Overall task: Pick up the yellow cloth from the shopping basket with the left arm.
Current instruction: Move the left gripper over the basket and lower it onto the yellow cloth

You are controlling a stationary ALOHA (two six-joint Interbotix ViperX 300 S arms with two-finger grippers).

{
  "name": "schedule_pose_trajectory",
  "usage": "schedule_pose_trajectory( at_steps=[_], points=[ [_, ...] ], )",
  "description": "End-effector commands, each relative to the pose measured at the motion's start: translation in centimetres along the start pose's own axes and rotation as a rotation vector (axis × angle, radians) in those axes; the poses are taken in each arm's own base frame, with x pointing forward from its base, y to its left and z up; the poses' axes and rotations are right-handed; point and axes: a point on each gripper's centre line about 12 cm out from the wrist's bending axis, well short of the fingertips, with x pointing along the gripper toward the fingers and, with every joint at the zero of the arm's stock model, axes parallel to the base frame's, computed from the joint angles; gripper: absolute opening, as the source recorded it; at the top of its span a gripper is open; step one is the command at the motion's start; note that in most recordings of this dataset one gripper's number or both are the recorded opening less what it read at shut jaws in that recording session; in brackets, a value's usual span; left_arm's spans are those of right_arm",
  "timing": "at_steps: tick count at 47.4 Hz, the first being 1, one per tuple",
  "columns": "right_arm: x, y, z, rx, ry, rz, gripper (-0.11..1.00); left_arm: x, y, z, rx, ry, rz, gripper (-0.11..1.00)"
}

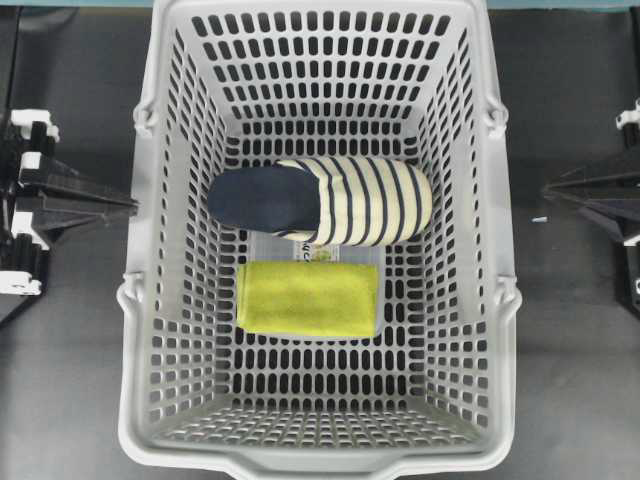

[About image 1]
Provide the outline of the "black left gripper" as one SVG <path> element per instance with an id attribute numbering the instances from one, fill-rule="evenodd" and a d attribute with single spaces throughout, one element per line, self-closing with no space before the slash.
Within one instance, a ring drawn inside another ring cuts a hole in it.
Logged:
<path id="1" fill-rule="evenodd" d="M 128 220 L 138 202 L 46 156 L 55 152 L 59 129 L 51 113 L 18 109 L 1 123 L 1 293 L 40 295 L 44 291 L 50 243 L 71 231 L 107 227 Z M 30 170 L 30 186 L 20 174 Z M 97 212 L 37 209 L 37 197 L 105 206 Z"/>

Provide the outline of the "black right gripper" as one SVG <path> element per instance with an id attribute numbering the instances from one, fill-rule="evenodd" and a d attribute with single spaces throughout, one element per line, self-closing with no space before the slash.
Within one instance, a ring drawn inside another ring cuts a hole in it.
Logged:
<path id="1" fill-rule="evenodd" d="M 616 117 L 627 150 L 639 146 L 639 99 L 631 110 Z M 586 166 L 547 183 L 549 199 L 580 201 L 578 212 L 622 243 L 626 252 L 630 302 L 639 308 L 639 166 Z"/>

